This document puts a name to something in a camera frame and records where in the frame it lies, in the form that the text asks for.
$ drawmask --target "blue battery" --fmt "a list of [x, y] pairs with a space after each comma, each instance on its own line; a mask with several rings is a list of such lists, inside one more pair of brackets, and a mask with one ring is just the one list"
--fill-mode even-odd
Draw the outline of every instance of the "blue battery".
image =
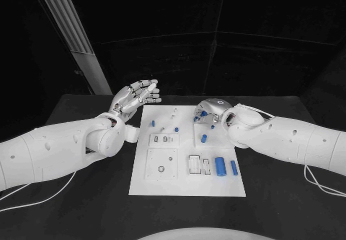
[[235, 162], [235, 160], [231, 161], [231, 166], [232, 166], [232, 174], [237, 176], [238, 175], [238, 170], [237, 170], [237, 162]]
[[227, 176], [227, 166], [225, 166], [225, 160], [224, 157], [216, 157], [215, 158], [215, 167], [216, 167], [216, 174], [219, 177]]
[[206, 116], [208, 115], [208, 112], [206, 111], [202, 111], [201, 113], [201, 117]]
[[202, 143], [206, 143], [206, 141], [208, 141], [208, 136], [204, 134], [202, 139], [201, 139], [201, 142], [202, 142]]

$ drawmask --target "blue cylinder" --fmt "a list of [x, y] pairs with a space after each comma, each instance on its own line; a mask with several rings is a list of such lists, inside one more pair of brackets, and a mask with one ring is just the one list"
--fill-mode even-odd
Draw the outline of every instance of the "blue cylinder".
[[235, 162], [235, 160], [231, 161], [231, 166], [232, 166], [232, 174], [237, 176], [238, 175], [238, 170], [237, 170], [237, 162]]
[[201, 142], [205, 143], [208, 141], [208, 136], [204, 134]]
[[208, 115], [208, 112], [206, 111], [202, 111], [201, 113], [201, 117], [206, 116]]
[[219, 177], [227, 176], [227, 166], [225, 166], [225, 160], [224, 157], [216, 157], [215, 158], [215, 167], [216, 167], [216, 174]]

